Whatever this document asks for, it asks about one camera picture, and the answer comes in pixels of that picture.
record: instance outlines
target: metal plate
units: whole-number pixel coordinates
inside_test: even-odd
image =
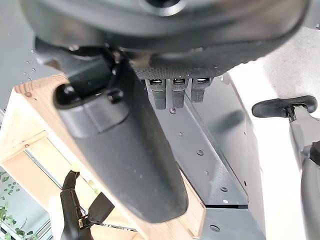
[[[150,92],[149,99],[154,107],[154,98]],[[155,113],[177,162],[204,204],[247,205],[246,192],[214,139],[208,139],[207,130],[204,125],[201,125],[201,119],[197,116],[189,99],[185,97],[184,108],[176,109],[175,114],[170,113],[172,92],[170,84],[167,84],[166,101],[167,109],[155,110]]]
[[[206,209],[201,240],[265,239],[248,209]]]

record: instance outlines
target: black clamp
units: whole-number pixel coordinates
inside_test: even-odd
[[[165,79],[152,79],[146,81],[152,91],[156,109],[166,109],[166,84]]]
[[[189,79],[174,78],[171,79],[172,88],[172,106],[176,109],[184,107],[185,92],[188,87]]]
[[[101,192],[89,207],[88,214],[83,215],[75,191],[79,175],[79,172],[71,170],[64,179],[60,193],[64,219],[61,240],[92,240],[90,227],[94,224],[101,225],[115,208]]]
[[[211,85],[213,78],[193,78],[191,87],[191,102],[201,103],[204,100],[205,90]]]

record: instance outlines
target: leaf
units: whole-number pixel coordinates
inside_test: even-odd
[[[2,178],[2,182],[4,183],[4,182],[6,182],[6,181],[8,181],[9,180],[9,177],[8,176],[5,176],[4,178]]]
[[[4,240],[11,240],[11,235],[10,235],[10,233],[6,233],[5,235],[4,235]]]

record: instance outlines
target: green plant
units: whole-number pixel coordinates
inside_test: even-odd
[[[0,172],[0,183],[4,184],[10,179],[10,176],[5,171]],[[0,200],[5,200],[6,198],[4,195],[11,195],[13,192],[20,192],[20,186],[17,182],[12,182],[7,185],[5,189],[3,189],[2,193],[0,193]],[[5,223],[9,227],[13,229],[14,225],[17,224],[17,221],[13,218],[12,215],[8,215],[8,208],[9,203],[6,201],[4,205],[0,205],[0,229],[2,226],[2,223]],[[25,232],[23,230],[23,227],[26,225],[27,218],[25,219],[24,223],[21,227],[15,228],[15,233],[22,238],[23,240],[39,240],[37,234],[35,234],[33,231]],[[6,233],[4,236],[4,240],[11,240],[10,233]]]

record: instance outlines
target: adjustment lever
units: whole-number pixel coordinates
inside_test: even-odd
[[[301,201],[307,239],[320,239],[320,119],[310,115],[318,103],[313,96],[272,99],[252,107],[258,118],[282,117],[290,123],[290,137],[301,175]]]

